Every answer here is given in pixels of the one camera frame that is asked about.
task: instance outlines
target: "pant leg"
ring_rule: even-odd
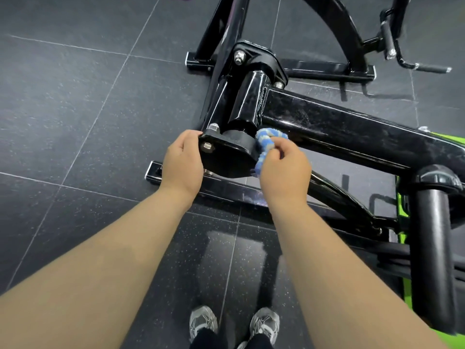
[[[201,329],[189,349],[226,349],[221,338],[208,328]]]
[[[249,340],[246,349],[273,349],[273,346],[266,335],[259,333]]]

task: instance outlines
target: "tiled floor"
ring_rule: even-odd
[[[376,34],[379,11],[391,2],[342,1],[364,38]],[[183,61],[217,2],[0,0],[0,293],[154,192],[143,179],[149,161],[163,158],[205,97],[208,78],[188,73]],[[287,89],[465,137],[463,9],[464,0],[412,0],[406,16],[405,56],[451,65],[448,75],[410,73],[369,54],[378,78],[365,87],[293,80]],[[302,0],[251,0],[243,35],[278,56],[344,60]],[[376,214],[395,215],[392,176],[308,156]],[[465,232],[453,234],[454,251],[465,255]],[[283,321],[276,348],[312,347],[263,210],[198,200],[123,347],[187,348],[188,315],[200,303],[236,340],[253,311],[270,305]]]

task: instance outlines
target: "striped cloth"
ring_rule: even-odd
[[[264,158],[268,152],[274,148],[274,143],[270,137],[288,138],[287,134],[284,134],[280,130],[276,130],[274,128],[261,128],[257,131],[255,139],[257,140],[257,144],[260,146],[262,153],[259,156],[259,161],[255,165],[255,169],[252,169],[252,176],[260,177]]]

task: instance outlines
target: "black metal frame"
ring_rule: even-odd
[[[386,58],[401,58],[398,38],[409,0],[394,0],[392,9],[381,12],[380,35],[364,42],[339,0],[305,1],[332,29],[347,64],[278,60],[270,50],[241,40],[249,0],[220,0],[197,51],[187,54],[189,69],[212,76],[195,125],[203,132],[199,142],[204,168],[227,178],[249,176],[259,155],[254,139],[257,130],[274,127],[288,133],[300,147],[399,176],[399,192],[408,196],[411,204],[412,221],[402,225],[402,231],[409,233],[413,309],[433,328],[454,333],[454,263],[448,238],[451,224],[465,222],[460,182],[465,181],[465,147],[284,89],[289,75],[372,80],[374,69],[371,71],[364,54],[376,50],[385,51]],[[218,45],[218,55],[213,56]],[[416,69],[439,72],[431,67]],[[151,164],[146,179],[160,183],[159,163]],[[204,177],[200,194],[265,206],[259,189],[213,176]],[[392,231],[401,231],[400,221],[374,216],[315,172],[308,194],[327,205],[311,207],[349,244],[367,245],[361,239],[382,243],[389,241]],[[420,206],[434,212],[428,217]],[[396,261],[396,255],[388,257],[385,269],[398,274],[403,267],[405,273],[410,265]]]

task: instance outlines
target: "person's left arm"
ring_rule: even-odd
[[[119,348],[200,189],[199,134],[168,148],[156,193],[0,297],[1,348]]]

